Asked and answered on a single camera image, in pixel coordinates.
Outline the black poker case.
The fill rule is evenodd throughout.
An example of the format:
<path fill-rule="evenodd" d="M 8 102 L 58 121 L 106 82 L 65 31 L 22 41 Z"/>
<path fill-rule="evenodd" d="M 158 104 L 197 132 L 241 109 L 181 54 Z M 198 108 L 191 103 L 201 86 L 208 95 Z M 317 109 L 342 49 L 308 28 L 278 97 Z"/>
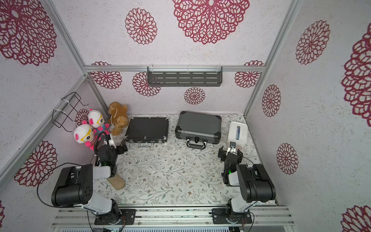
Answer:
<path fill-rule="evenodd" d="M 152 147 L 154 144 L 166 144 L 169 133 L 169 119 L 167 118 L 132 118 L 129 122 L 125 141 L 137 143 L 139 147 Z"/>

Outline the grey poker case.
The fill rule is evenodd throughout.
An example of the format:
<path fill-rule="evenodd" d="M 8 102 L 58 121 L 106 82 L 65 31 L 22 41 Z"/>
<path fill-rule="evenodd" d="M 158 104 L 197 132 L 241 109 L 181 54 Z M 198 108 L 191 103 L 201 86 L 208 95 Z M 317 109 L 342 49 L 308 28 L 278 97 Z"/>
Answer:
<path fill-rule="evenodd" d="M 191 111 L 182 111 L 175 128 L 175 136 L 186 140 L 188 148 L 203 150 L 207 144 L 219 144 L 222 117 Z"/>

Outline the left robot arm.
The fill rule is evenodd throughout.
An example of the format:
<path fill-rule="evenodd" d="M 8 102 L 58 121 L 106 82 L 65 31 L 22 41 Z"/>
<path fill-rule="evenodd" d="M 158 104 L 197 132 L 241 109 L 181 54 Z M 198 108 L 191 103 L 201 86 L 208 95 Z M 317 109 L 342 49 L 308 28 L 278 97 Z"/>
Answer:
<path fill-rule="evenodd" d="M 119 209 L 114 199 L 105 198 L 93 190 L 93 181 L 106 179 L 116 189 L 125 187 L 125 180 L 117 173 L 116 161 L 118 155 L 128 150 L 125 142 L 118 146 L 107 145 L 99 147 L 98 152 L 111 152 L 113 164 L 94 166 L 86 164 L 71 166 L 61 170 L 57 183 L 51 196 L 55 207 L 81 208 L 91 212 L 96 217 L 97 225 L 125 225 L 127 219 Z"/>

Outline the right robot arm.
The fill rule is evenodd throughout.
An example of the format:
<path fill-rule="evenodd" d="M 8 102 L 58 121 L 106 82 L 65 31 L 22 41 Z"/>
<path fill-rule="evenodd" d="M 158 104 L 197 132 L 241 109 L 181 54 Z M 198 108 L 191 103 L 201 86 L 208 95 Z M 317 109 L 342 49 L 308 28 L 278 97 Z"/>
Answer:
<path fill-rule="evenodd" d="M 228 187 L 239 187 L 240 195 L 229 199 L 221 211 L 212 210 L 214 223 L 251 223 L 250 208 L 257 203 L 275 200 L 274 184 L 263 164 L 242 164 L 243 153 L 234 142 L 227 150 L 220 148 L 218 157 L 224 162 L 223 183 Z"/>

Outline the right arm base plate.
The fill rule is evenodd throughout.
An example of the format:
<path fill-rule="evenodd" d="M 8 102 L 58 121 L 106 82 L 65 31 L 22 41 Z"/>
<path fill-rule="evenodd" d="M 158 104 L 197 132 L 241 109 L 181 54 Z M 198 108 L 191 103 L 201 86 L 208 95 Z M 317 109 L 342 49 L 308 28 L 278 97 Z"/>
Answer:
<path fill-rule="evenodd" d="M 250 212 L 236 213 L 226 208 L 212 208 L 213 224 L 251 224 Z"/>

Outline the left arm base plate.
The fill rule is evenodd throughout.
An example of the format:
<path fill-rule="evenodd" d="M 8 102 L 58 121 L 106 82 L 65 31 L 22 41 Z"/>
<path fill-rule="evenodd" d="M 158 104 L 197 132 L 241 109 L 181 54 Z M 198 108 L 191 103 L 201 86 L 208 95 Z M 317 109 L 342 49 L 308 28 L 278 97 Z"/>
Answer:
<path fill-rule="evenodd" d="M 135 209 L 120 209 L 118 212 L 97 215 L 94 225 L 133 225 L 136 212 Z"/>

